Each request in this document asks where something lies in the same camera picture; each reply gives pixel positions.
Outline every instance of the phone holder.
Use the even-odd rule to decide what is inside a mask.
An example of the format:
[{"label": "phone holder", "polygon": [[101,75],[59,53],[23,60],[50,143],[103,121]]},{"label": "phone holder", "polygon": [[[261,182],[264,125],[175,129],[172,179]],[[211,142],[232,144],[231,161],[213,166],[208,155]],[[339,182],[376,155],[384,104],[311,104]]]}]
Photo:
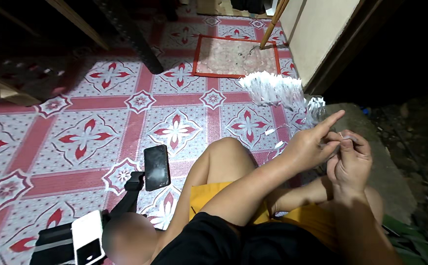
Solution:
[{"label": "phone holder", "polygon": [[[164,155],[167,156],[166,146],[164,150]],[[151,157],[146,156],[145,151],[144,157],[145,161],[151,159]],[[127,192],[122,200],[117,203],[111,212],[107,210],[102,212],[103,228],[112,218],[119,218],[123,213],[135,213],[137,211],[137,198],[139,197],[140,190],[142,190],[144,186],[144,176],[145,172],[143,171],[134,171],[130,173],[130,178],[124,184],[124,189]],[[169,183],[170,176],[168,173],[168,179],[156,178],[156,180],[151,180],[150,189],[147,189],[147,191],[163,188],[169,185]],[[71,228],[72,223],[69,223],[41,230],[39,232],[39,239],[36,241],[30,265],[56,265],[73,260],[75,257]]]}]

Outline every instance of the hand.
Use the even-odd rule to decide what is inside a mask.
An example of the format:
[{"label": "hand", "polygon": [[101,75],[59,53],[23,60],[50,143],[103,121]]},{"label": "hand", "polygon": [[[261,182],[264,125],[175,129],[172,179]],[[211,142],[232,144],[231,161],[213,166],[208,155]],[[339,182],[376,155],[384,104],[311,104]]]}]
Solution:
[{"label": "hand", "polygon": [[321,146],[320,141],[329,134],[330,128],[343,115],[345,115],[344,110],[338,111],[313,129],[297,132],[278,158],[285,159],[288,165],[294,166],[297,173],[322,164],[330,158],[340,142],[329,141]]},{"label": "hand", "polygon": [[[350,130],[344,130],[340,135],[349,139],[341,140],[340,153],[328,160],[328,178],[340,192],[363,193],[373,164],[371,147],[361,135]],[[342,139],[340,135],[330,133],[327,138],[338,141]]]}]

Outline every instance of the red square frame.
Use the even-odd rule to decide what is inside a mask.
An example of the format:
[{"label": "red square frame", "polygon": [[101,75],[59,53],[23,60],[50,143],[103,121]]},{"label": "red square frame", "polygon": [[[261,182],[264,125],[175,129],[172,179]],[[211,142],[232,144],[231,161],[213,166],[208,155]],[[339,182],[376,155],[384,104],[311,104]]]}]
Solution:
[{"label": "red square frame", "polygon": [[[241,78],[245,77],[245,75],[221,75],[221,74],[210,74],[210,73],[198,73],[196,72],[197,69],[197,61],[199,60],[199,53],[201,51],[201,40],[202,38],[212,38],[212,39],[221,39],[221,40],[236,40],[236,41],[249,41],[249,42],[258,42],[261,43],[260,40],[238,40],[238,39],[231,39],[231,38],[225,38],[225,37],[217,37],[217,36],[207,36],[199,34],[199,39],[197,40],[197,46],[196,51],[194,55],[194,62],[193,62],[193,75],[195,76],[202,76],[202,77],[218,77],[218,78]],[[275,41],[267,41],[268,43],[273,44],[274,49],[274,55],[276,59],[276,70],[277,74],[281,74],[281,67],[279,66],[279,54],[277,51],[277,46]]]}]

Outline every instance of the broom handle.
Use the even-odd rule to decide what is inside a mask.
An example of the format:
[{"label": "broom handle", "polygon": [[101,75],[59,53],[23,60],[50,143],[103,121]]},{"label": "broom handle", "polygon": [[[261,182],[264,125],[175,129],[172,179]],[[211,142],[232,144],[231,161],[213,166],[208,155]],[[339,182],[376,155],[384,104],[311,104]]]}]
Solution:
[{"label": "broom handle", "polygon": [[286,6],[288,3],[289,3],[289,0],[279,0],[279,3],[276,6],[276,11],[274,12],[274,16],[271,19],[271,23],[268,26],[268,29],[266,30],[266,33],[263,36],[263,39],[261,40],[261,44],[259,45],[260,49],[263,50],[265,48],[266,42],[270,38],[271,33],[273,32],[273,29],[276,26],[277,21],[279,20],[279,18],[283,14],[284,9],[286,9]]}]

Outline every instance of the finger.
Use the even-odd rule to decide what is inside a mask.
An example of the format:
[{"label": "finger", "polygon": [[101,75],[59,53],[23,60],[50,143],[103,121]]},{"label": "finger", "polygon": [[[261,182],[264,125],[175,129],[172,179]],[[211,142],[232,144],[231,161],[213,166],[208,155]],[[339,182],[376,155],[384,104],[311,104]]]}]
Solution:
[{"label": "finger", "polygon": [[336,180],[335,167],[337,163],[338,163],[337,155],[334,155],[331,159],[327,161],[327,176],[332,182],[335,182]]},{"label": "finger", "polygon": [[355,143],[355,150],[360,153],[363,154],[365,156],[370,156],[371,155],[371,146],[369,145],[369,142],[366,141],[366,139],[364,139],[363,136],[352,132],[350,130],[344,130],[341,132],[341,135],[343,137],[350,137],[353,142]]},{"label": "finger", "polygon": [[314,130],[320,135],[320,138],[323,138],[327,135],[327,133],[330,131],[330,128],[341,118],[345,115],[345,111],[341,110],[338,112],[333,113],[328,118],[326,118],[323,122],[317,124],[315,126]]},{"label": "finger", "polygon": [[325,136],[324,138],[325,142],[341,141],[341,140],[343,140],[343,137],[336,132],[329,132],[327,136]]},{"label": "finger", "polygon": [[353,149],[353,141],[346,139],[340,142],[340,154],[343,165],[353,163],[356,160],[356,153]]},{"label": "finger", "polygon": [[329,159],[334,152],[338,151],[339,145],[339,141],[328,142],[326,145],[324,145],[322,151],[320,152],[321,159],[323,161]]}]

